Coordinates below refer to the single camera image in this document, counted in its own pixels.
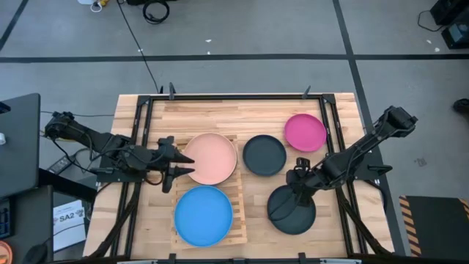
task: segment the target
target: blue plate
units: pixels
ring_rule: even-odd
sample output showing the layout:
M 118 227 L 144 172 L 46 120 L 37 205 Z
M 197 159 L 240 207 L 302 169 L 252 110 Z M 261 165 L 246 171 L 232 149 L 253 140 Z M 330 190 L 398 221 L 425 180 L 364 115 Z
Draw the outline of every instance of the blue plate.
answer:
M 212 186 L 197 186 L 186 192 L 176 205 L 174 226 L 192 246 L 213 246 L 220 242 L 233 222 L 228 197 Z

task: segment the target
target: black plate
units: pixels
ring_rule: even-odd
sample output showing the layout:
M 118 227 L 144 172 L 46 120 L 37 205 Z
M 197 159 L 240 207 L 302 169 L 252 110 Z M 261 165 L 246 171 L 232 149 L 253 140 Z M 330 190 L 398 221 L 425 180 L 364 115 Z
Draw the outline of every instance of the black plate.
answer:
M 283 144 L 273 136 L 258 135 L 249 139 L 244 146 L 243 160 L 253 173 L 271 176 L 284 167 L 287 152 Z
M 313 225 L 316 205 L 311 199 L 308 207 L 299 206 L 298 196 L 292 192 L 289 186 L 280 186 L 273 191 L 267 201 L 267 215 L 278 230 L 289 235 L 299 235 Z

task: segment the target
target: concrete floor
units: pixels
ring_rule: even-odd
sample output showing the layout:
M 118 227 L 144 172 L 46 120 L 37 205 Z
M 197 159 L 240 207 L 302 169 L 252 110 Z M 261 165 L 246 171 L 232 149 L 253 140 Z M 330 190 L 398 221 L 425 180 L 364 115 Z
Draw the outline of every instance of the concrete floor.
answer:
M 334 2 L 340 3 L 351 50 L 342 39 Z M 138 7 L 123 5 L 130 26 L 147 56 L 216 54 L 460 54 L 450 51 L 439 33 L 420 29 L 417 14 L 435 0 L 178 0 L 158 26 L 144 22 Z M 0 1 L 0 34 L 21 0 Z M 436 27 L 429 14 L 422 23 Z M 39 92 L 42 110 L 77 114 L 112 114 L 119 94 L 154 93 L 143 62 L 47 62 L 57 57 L 140 56 L 117 3 L 100 13 L 76 1 L 29 0 L 3 48 L 4 58 L 45 58 L 41 63 L 0 63 L 0 100 Z M 158 84 L 171 81 L 178 92 L 355 92 L 372 119 L 393 104 L 419 118 L 406 139 L 385 142 L 385 164 L 394 170 L 388 182 L 394 208 L 399 195 L 469 198 L 469 124 L 451 110 L 468 96 L 469 61 L 357 61 L 363 89 L 354 83 L 344 59 L 249 59 L 149 62 Z M 41 115 L 41 126 L 49 120 Z M 98 131 L 109 131 L 112 117 L 78 118 Z M 62 144 L 73 152 L 81 146 Z M 40 141 L 40 166 L 62 153 Z M 85 163 L 85 154 L 81 157 Z M 426 166 L 415 160 L 425 159 Z M 64 173 L 79 180 L 78 169 Z M 400 213 L 397 220 L 403 237 Z M 408 242 L 403 241 L 410 253 Z M 78 257 L 80 248 L 67 257 Z

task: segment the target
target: black monitor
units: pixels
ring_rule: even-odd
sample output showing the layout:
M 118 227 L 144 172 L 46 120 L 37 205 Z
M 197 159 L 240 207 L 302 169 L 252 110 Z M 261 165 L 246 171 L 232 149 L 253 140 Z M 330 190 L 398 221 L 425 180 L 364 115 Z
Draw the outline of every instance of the black monitor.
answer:
M 39 179 L 39 94 L 2 103 L 10 111 L 0 114 L 0 199 L 35 188 Z

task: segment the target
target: wooden tabletop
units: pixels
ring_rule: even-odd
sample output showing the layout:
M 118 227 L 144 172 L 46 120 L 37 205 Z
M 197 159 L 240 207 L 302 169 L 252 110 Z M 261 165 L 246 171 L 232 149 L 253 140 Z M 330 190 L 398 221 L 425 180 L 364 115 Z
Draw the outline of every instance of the wooden tabletop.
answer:
M 357 103 L 352 93 L 336 93 L 336 103 L 344 134 L 345 144 L 350 146 L 363 136 Z M 111 132 L 130 136 L 138 95 L 120 95 Z M 327 107 L 329 122 L 332 120 Z M 137 142 L 141 142 L 143 120 Z M 321 120 L 316 100 L 200 100 L 157 101 L 153 106 L 148 148 L 157 148 L 160 137 L 174 136 L 187 141 L 200 133 L 215 132 L 224 136 L 236 136 L 238 166 L 242 180 L 243 208 L 247 242 L 235 245 L 219 245 L 210 248 L 176 248 L 171 244 L 174 237 L 172 211 L 175 190 L 164 194 L 160 186 L 143 184 L 133 240 L 133 259 L 167 259 L 169 253 L 177 258 L 277 258 L 298 257 L 346 257 L 341 231 L 338 205 L 334 191 L 318 191 L 314 195 L 317 217 L 312 228 L 301 235 L 286 235 L 278 231 L 267 219 L 266 204 L 269 195 L 285 184 L 285 173 L 295 165 L 297 157 L 305 157 L 316 164 L 324 158 L 327 147 L 313 153 L 302 153 L 290 147 L 283 137 L 285 122 L 293 114 L 307 113 Z M 334 149 L 339 151 L 336 132 L 333 129 Z M 245 143 L 253 136 L 269 134 L 279 139 L 287 150 L 285 167 L 272 177 L 260 177 L 250 173 L 242 162 L 241 153 Z M 158 180 L 157 172 L 150 173 L 151 180 Z M 99 193 L 89 226 L 84 255 L 91 254 L 108 234 L 116 219 L 121 183 L 112 183 Z M 133 187 L 129 188 L 129 197 Z M 393 251 L 391 235 L 378 190 L 356 181 L 355 191 L 361 218 L 381 244 Z M 358 241 L 351 224 L 355 252 Z M 127 227 L 121 234 L 119 253 L 124 252 Z

